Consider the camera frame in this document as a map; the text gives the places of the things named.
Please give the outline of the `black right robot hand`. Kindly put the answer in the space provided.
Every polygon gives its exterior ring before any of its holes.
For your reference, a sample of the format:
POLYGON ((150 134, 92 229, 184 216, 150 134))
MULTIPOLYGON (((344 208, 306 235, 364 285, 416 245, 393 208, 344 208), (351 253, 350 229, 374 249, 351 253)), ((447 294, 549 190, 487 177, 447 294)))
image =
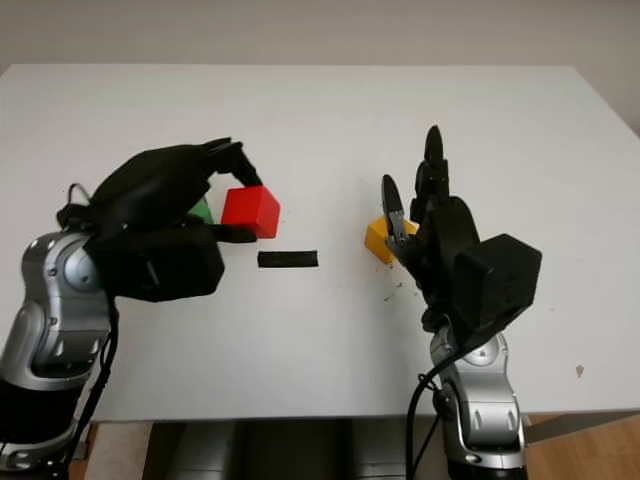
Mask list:
POLYGON ((434 333, 456 318, 453 270, 458 253, 479 242, 469 207, 450 194, 448 161, 438 126, 429 128, 424 158, 415 179, 415 197, 404 211, 394 179, 381 181, 385 244, 415 280, 426 303, 421 323, 434 333))

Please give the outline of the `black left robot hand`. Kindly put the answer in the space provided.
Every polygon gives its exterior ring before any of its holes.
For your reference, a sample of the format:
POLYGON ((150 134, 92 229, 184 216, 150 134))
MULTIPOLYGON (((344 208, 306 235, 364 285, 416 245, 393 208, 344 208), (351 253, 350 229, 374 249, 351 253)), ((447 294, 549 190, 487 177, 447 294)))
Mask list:
POLYGON ((97 187, 88 205, 92 223, 104 237, 168 228, 206 195, 215 174, 230 174, 244 186, 263 184, 243 144, 230 137, 146 150, 97 187))

